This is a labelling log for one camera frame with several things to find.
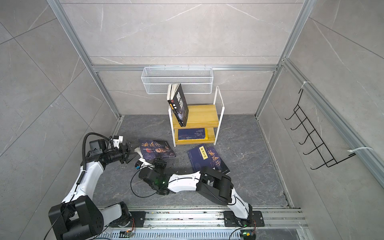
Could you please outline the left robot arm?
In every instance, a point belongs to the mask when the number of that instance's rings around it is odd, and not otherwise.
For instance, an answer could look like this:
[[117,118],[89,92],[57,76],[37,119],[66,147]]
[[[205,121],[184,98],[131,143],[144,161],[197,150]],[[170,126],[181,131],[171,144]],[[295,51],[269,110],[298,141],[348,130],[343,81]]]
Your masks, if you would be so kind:
[[90,142],[91,150],[83,152],[79,176],[63,201],[51,207],[49,219],[58,240],[86,240],[102,233],[108,226],[126,227],[132,215],[124,202],[100,210],[93,202],[97,182],[108,164],[128,163],[131,150],[119,144],[107,148],[104,140]]

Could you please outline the black wolf book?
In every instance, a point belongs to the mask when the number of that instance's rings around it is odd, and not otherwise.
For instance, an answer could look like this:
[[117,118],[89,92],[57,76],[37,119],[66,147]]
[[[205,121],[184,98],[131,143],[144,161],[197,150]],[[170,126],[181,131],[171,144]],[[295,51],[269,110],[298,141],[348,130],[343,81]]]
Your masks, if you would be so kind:
[[173,84],[171,101],[181,127],[187,126],[189,109],[181,84]]

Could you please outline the purple Guiguzi book front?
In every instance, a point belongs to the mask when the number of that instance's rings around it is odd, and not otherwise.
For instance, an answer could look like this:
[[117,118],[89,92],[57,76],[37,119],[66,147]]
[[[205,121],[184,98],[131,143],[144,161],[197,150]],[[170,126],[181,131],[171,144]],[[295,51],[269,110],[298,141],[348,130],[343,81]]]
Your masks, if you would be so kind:
[[156,158],[174,158],[175,152],[171,149],[167,141],[160,140],[139,140],[139,146],[135,148],[135,153],[146,161]]

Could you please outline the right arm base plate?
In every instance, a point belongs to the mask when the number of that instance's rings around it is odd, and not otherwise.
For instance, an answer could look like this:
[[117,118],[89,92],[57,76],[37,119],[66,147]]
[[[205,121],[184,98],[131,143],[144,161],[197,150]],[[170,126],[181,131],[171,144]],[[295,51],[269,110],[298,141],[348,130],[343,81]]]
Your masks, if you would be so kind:
[[231,211],[225,211],[224,222],[226,227],[264,227],[264,217],[260,211],[252,211],[247,219],[237,218]]

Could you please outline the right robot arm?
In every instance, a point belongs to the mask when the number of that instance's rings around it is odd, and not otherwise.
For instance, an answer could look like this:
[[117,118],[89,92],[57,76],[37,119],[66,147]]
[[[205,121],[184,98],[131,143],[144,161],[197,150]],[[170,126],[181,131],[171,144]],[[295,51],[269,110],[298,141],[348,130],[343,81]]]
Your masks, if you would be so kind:
[[244,227],[254,222],[252,206],[236,192],[229,176],[208,167],[192,174],[166,174],[166,166],[161,159],[151,164],[140,158],[135,164],[139,178],[157,195],[196,192],[217,205],[228,207],[238,225]]

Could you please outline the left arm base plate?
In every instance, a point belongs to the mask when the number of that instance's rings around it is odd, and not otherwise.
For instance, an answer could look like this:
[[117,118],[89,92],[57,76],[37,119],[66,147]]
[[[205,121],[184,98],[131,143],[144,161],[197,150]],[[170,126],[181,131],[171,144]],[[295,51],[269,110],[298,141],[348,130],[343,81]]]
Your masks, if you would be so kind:
[[135,211],[129,212],[127,216],[122,216],[119,219],[113,221],[109,224],[109,227],[112,228],[132,228],[135,225],[135,228],[142,228],[146,220],[146,212],[144,211]]

